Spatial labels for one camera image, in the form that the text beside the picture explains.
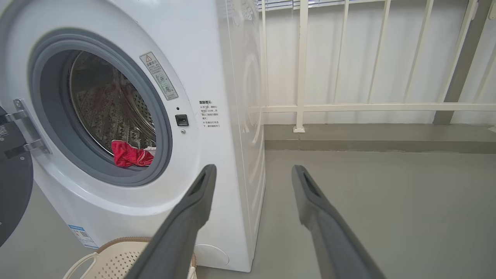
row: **red garment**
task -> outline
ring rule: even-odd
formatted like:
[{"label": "red garment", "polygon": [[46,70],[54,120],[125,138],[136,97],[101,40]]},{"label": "red garment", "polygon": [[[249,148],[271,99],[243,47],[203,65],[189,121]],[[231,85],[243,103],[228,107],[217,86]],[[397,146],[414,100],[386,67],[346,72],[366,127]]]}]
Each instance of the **red garment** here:
[{"label": "red garment", "polygon": [[132,165],[149,166],[153,160],[153,155],[150,152],[133,147],[122,140],[112,141],[112,152],[114,153],[114,163],[121,168]]}]

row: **gray floor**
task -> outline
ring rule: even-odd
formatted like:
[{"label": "gray floor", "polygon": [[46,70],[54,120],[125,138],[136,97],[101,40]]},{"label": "gray floor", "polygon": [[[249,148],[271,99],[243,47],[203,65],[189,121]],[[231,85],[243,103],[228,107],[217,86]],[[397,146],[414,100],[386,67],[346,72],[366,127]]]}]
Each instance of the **gray floor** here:
[{"label": "gray floor", "polygon": [[[496,155],[267,151],[267,186],[251,273],[199,267],[199,279],[320,278],[300,225],[290,170],[304,165],[389,279],[493,278]],[[0,247],[2,278],[62,278],[83,255],[35,187]]]}]

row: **white railing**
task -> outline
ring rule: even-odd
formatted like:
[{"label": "white railing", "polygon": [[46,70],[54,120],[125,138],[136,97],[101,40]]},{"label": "white railing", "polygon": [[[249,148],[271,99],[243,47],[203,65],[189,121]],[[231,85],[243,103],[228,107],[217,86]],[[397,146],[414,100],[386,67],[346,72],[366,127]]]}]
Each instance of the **white railing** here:
[{"label": "white railing", "polygon": [[[336,104],[336,96],[339,94],[343,94],[340,91],[339,83],[340,83],[340,73],[342,71],[342,61],[343,61],[343,51],[346,49],[346,26],[348,20],[348,9],[349,4],[351,3],[361,3],[361,2],[371,2],[371,1],[383,1],[384,2],[384,13],[382,19],[382,26],[379,35],[379,43],[377,48],[377,53],[375,57],[375,64],[372,72],[372,80],[370,84],[370,89],[368,93],[367,103],[355,103],[355,104]],[[296,105],[274,105],[274,106],[265,106],[263,108],[263,112],[265,113],[281,113],[281,112],[296,112],[296,126],[293,131],[295,133],[304,133],[305,129],[303,127],[303,115],[305,112],[331,112],[331,111],[496,111],[496,103],[495,104],[487,104],[480,103],[482,95],[485,92],[485,88],[488,84],[489,76],[491,76],[491,72],[495,67],[496,60],[496,47],[493,50],[493,53],[490,57],[490,61],[486,67],[483,78],[481,80],[481,84],[477,90],[477,93],[471,103],[443,103],[446,93],[448,92],[449,85],[451,83],[451,79],[453,78],[453,73],[458,63],[458,58],[460,56],[460,52],[463,46],[463,42],[467,35],[467,30],[469,24],[473,18],[477,7],[477,0],[469,0],[467,9],[464,14],[462,26],[460,33],[458,35],[458,40],[455,46],[455,54],[452,59],[452,63],[450,64],[448,77],[445,81],[444,87],[439,94],[437,102],[435,103],[408,103],[410,92],[412,90],[412,80],[415,76],[417,63],[419,61],[419,56],[421,55],[424,40],[426,37],[427,29],[429,26],[429,19],[431,17],[431,11],[433,8],[434,0],[427,0],[424,18],[422,22],[422,27],[420,30],[419,39],[417,41],[417,47],[415,50],[415,55],[413,59],[413,63],[411,66],[406,90],[403,95],[402,103],[371,103],[371,96],[374,94],[374,84],[376,82],[376,71],[380,61],[382,46],[385,38],[385,29],[387,28],[388,16],[389,16],[389,8],[391,4],[391,0],[341,0],[341,1],[331,1],[331,0],[320,0],[320,4],[326,5],[344,5],[344,16],[343,16],[343,26],[342,26],[342,34],[341,34],[341,43],[339,50],[339,59],[338,59],[338,68],[337,68],[337,80],[335,84],[335,94],[333,97],[333,101],[330,104],[316,104],[316,105],[305,105],[305,76],[306,76],[306,55],[307,55],[307,29],[308,29],[308,10],[310,7],[310,3],[319,2],[318,0],[309,1],[309,0],[300,0],[300,1],[284,1],[284,0],[259,0],[263,26],[262,26],[262,59],[264,60],[262,65],[265,67],[263,74],[264,80],[268,80],[268,72],[267,72],[267,46],[266,46],[266,26],[265,26],[265,12],[270,10],[270,5],[274,8],[274,5],[282,5],[286,2],[291,2],[289,7],[296,9],[296,2],[298,2],[298,8],[300,9],[300,41],[299,41],[299,68],[298,68],[298,95],[297,95],[297,103]]]}]

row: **laundry basket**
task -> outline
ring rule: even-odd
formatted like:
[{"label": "laundry basket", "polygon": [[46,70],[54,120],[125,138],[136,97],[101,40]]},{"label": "laundry basket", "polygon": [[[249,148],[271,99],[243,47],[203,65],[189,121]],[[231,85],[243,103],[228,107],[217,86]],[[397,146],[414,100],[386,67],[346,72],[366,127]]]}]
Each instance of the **laundry basket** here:
[{"label": "laundry basket", "polygon": [[[149,241],[150,238],[148,237],[123,237],[112,240],[96,252],[77,261],[67,271],[63,279],[71,278],[74,271],[89,260],[93,262],[80,279],[122,279]],[[196,258],[194,255],[191,258],[187,279],[196,279]]]}]

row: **washing machine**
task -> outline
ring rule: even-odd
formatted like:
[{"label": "washing machine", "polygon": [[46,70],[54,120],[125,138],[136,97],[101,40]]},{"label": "washing machine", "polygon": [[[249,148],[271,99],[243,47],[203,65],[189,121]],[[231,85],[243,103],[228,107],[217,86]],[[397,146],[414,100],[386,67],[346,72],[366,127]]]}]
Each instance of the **washing machine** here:
[{"label": "washing machine", "polygon": [[[0,137],[19,127],[26,143],[8,159],[31,151],[35,183],[82,245],[152,236],[215,164],[197,263],[249,272],[265,189],[254,1],[13,0],[0,12]],[[151,150],[151,164],[117,167],[114,140]]]}]

